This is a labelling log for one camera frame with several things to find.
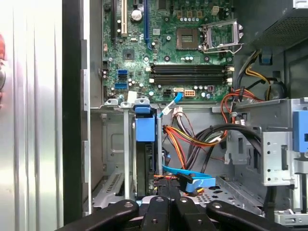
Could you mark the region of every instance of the green circuit board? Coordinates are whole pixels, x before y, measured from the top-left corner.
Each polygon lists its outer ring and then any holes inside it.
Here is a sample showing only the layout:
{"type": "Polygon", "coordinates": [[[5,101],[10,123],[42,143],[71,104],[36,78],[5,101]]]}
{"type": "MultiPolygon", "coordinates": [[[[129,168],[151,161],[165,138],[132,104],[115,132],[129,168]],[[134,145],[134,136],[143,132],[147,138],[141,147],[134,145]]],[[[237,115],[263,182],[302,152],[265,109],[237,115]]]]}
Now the green circuit board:
{"type": "MultiPolygon", "coordinates": [[[[179,65],[232,65],[233,56],[229,52],[204,54],[198,49],[203,39],[200,32],[202,25],[231,19],[231,7],[230,0],[105,0],[103,2],[104,100],[110,98],[127,100],[128,91],[135,91],[139,98],[148,97],[152,103],[163,103],[174,98],[176,94],[174,88],[183,88],[195,92],[192,96],[183,97],[183,101],[205,103],[221,101],[228,93],[229,85],[226,82],[209,84],[209,87],[199,85],[197,81],[187,84],[176,79],[167,84],[157,84],[155,79],[151,79],[153,73],[151,66],[175,65],[177,69],[179,65]],[[121,30],[119,20],[122,19],[123,2],[127,2],[126,35],[117,31],[121,30]],[[219,7],[217,15],[212,13],[214,6],[219,7]],[[131,19],[131,14],[136,9],[142,13],[141,20],[140,15],[135,15],[138,21],[131,19]],[[149,22],[148,39],[145,32],[145,17],[148,17],[149,22]],[[186,44],[192,47],[182,49],[180,46],[184,45],[181,42],[187,42],[186,44]],[[118,72],[121,70],[127,71],[124,74],[126,77],[119,76],[118,72]]],[[[215,44],[232,40],[232,29],[229,26],[213,29],[212,33],[215,44]]]]}

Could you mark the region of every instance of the motherboard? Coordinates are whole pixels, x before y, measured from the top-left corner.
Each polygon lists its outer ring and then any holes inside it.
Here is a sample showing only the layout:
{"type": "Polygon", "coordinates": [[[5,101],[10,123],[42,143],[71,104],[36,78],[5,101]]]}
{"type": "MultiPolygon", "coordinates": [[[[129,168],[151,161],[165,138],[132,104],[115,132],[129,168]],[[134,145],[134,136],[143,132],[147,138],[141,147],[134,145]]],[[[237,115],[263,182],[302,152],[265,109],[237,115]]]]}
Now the motherboard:
{"type": "Polygon", "coordinates": [[[182,92],[185,102],[221,101],[233,54],[209,48],[233,43],[234,30],[207,25],[232,11],[231,0],[103,1],[104,100],[163,103],[182,92]]]}

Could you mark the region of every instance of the white label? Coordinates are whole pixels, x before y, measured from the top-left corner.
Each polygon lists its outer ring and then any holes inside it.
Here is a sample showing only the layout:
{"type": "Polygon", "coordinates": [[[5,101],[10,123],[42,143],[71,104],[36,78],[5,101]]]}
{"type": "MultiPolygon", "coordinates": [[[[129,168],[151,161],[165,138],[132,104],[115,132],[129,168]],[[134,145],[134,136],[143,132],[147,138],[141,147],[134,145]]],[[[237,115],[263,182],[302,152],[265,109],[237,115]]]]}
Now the white label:
{"type": "Polygon", "coordinates": [[[144,34],[139,34],[139,40],[144,40],[144,34]]]}
{"type": "Polygon", "coordinates": [[[127,102],[128,103],[135,103],[135,100],[137,99],[137,92],[129,90],[128,96],[127,96],[127,102]]]}
{"type": "Polygon", "coordinates": [[[153,35],[160,35],[160,29],[153,29],[153,35]]]}

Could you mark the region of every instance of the blue sata port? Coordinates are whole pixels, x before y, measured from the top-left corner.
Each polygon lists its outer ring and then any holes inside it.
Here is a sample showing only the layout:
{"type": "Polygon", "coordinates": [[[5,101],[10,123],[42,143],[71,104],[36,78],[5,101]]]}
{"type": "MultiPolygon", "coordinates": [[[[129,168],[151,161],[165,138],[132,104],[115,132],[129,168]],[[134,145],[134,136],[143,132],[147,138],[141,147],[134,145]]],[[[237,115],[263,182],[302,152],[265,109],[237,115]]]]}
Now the blue sata port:
{"type": "Polygon", "coordinates": [[[127,83],[115,83],[115,89],[127,89],[127,83]]]}
{"type": "Polygon", "coordinates": [[[117,71],[118,75],[123,75],[123,76],[127,76],[128,75],[128,70],[118,70],[117,71]]]}

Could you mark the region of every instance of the blue pcie slot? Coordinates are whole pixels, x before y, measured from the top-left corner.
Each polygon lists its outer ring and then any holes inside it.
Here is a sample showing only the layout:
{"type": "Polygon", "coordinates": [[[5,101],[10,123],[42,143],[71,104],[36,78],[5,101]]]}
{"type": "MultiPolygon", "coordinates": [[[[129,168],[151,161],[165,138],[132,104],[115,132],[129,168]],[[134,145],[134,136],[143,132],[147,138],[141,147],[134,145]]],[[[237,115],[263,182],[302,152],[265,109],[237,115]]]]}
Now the blue pcie slot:
{"type": "Polygon", "coordinates": [[[152,50],[150,45],[150,16],[148,0],[144,0],[144,40],[149,50],[152,50]]]}
{"type": "Polygon", "coordinates": [[[121,76],[127,76],[128,75],[128,70],[118,70],[117,74],[121,75],[121,76]]]}
{"type": "Polygon", "coordinates": [[[127,89],[127,83],[115,83],[115,89],[127,89]]]}

